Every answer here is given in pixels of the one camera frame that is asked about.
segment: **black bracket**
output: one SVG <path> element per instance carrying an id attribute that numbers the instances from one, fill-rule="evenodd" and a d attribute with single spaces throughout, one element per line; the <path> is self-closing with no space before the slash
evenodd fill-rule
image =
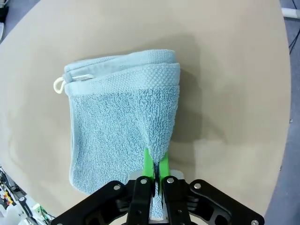
<path id="1" fill-rule="evenodd" d="M 146 176 L 126 185 L 111 181 L 55 218 L 51 225 L 108 225 L 126 213 L 126 225 L 148 225 L 154 191 L 154 181 Z M 195 225 L 190 213 L 209 225 L 264 225 L 261 215 L 203 180 L 187 184 L 168 176 L 162 180 L 162 193 L 168 221 L 160 225 Z"/>
<path id="2" fill-rule="evenodd" d="M 187 184 L 169 176 L 162 188 L 171 225 L 190 225 L 188 211 L 209 225 L 264 225 L 261 215 L 204 180 Z"/>
<path id="3" fill-rule="evenodd" d="M 31 212 L 29 206 L 26 204 L 26 197 L 20 198 L 19 203 L 22 206 L 23 210 L 25 211 L 26 215 L 28 217 L 32 217 L 32 212 Z"/>

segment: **towel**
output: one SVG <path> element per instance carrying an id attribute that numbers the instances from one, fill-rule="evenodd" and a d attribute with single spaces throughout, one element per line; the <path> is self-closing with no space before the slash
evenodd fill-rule
<path id="1" fill-rule="evenodd" d="M 82 60 L 65 66 L 71 114 L 70 182 L 92 194 L 106 183 L 127 183 L 168 150 L 179 97 L 180 66 L 171 50 Z M 158 195 L 152 216 L 162 217 Z"/>

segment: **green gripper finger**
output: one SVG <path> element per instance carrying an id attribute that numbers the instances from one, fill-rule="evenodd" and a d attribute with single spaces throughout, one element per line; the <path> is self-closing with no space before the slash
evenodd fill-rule
<path id="1" fill-rule="evenodd" d="M 144 168 L 142 170 L 142 175 L 154 180 L 154 162 L 148 149 L 145 149 L 144 152 Z"/>
<path id="2" fill-rule="evenodd" d="M 163 159 L 159 162 L 159 192 L 161 193 L 161 181 L 170 176 L 170 168 L 169 168 L 169 157 L 168 152 L 166 152 Z"/>

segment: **wire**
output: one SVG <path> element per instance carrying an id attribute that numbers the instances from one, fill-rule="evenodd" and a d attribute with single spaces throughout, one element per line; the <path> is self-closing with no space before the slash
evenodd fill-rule
<path id="1" fill-rule="evenodd" d="M 296 42 L 297 42 L 298 37 L 299 37 L 299 34 L 300 34 L 300 29 L 299 29 L 299 31 L 298 31 L 296 37 L 295 37 L 294 40 L 292 41 L 292 43 L 289 45 L 289 48 L 292 46 L 291 49 L 290 49 L 290 54 L 292 53 L 292 50 L 294 49 L 294 47 L 295 47 L 295 45 L 296 45 Z"/>
<path id="2" fill-rule="evenodd" d="M 42 219 L 40 219 L 40 218 L 36 218 L 35 219 L 39 224 L 46 224 L 46 225 L 49 225 L 50 223 L 48 223 L 47 221 L 45 221 L 45 220 L 42 220 Z"/>
<path id="3" fill-rule="evenodd" d="M 41 212 L 42 212 L 43 217 L 45 217 L 45 214 L 46 214 L 47 216 L 50 216 L 50 217 L 52 217 L 52 218 L 55 218 L 54 216 L 52 216 L 51 214 L 49 214 L 48 212 L 46 212 L 46 211 L 42 208 L 42 206 L 40 206 L 40 208 L 41 208 Z"/>
<path id="4" fill-rule="evenodd" d="M 297 9 L 297 6 L 296 6 L 294 0 L 292 0 L 292 3 L 293 3 L 293 5 L 295 6 L 295 9 Z M 289 49 L 291 48 L 291 49 L 290 49 L 290 54 L 292 53 L 292 51 L 293 51 L 293 49 L 294 49 L 294 47 L 295 47 L 295 45 L 296 45 L 296 42 L 297 42 L 298 37 L 299 37 L 299 34 L 300 34 L 300 28 L 299 28 L 299 31 L 298 31 L 297 35 L 295 36 L 294 40 L 293 40 L 293 41 L 291 42 L 291 44 L 289 45 Z"/>
<path id="5" fill-rule="evenodd" d="M 40 209 L 41 209 L 41 213 L 42 213 L 42 216 L 43 216 L 43 218 L 44 218 L 44 221 L 47 223 L 47 225 L 49 225 L 50 223 L 47 221 L 47 217 L 45 217 L 45 215 L 44 215 L 42 206 L 39 206 L 39 207 L 40 207 Z"/>
<path id="6" fill-rule="evenodd" d="M 53 220 L 53 219 L 55 219 L 55 217 L 54 216 L 52 216 L 51 214 L 49 214 L 49 213 L 47 213 L 47 212 L 43 212 L 44 213 L 44 215 L 46 215 L 46 216 L 48 216 L 48 217 L 52 217 L 52 218 L 50 218 L 50 220 Z"/>
<path id="7" fill-rule="evenodd" d="M 295 9 L 297 9 L 297 6 L 296 6 L 296 4 L 295 4 L 294 0 L 292 0 L 292 3 L 294 4 L 294 6 L 295 6 Z"/>

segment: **table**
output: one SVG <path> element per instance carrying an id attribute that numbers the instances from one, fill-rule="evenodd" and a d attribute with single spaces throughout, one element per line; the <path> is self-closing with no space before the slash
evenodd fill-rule
<path id="1" fill-rule="evenodd" d="M 181 65 L 171 168 L 264 214 L 290 111 L 277 0 L 40 1 L 0 45 L 3 168 L 54 215 L 85 198 L 69 184 L 68 98 L 53 81 L 72 61 L 152 48 Z"/>

